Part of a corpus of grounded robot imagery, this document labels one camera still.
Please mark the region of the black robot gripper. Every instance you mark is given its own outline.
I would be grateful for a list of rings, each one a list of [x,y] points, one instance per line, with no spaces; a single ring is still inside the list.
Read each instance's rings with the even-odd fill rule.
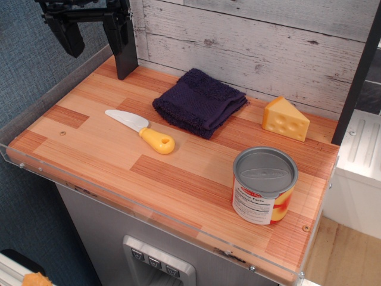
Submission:
[[[77,23],[103,22],[103,27],[115,56],[127,46],[127,24],[132,19],[128,1],[36,1],[42,9],[42,17],[64,48],[65,52],[77,58],[85,43]]]

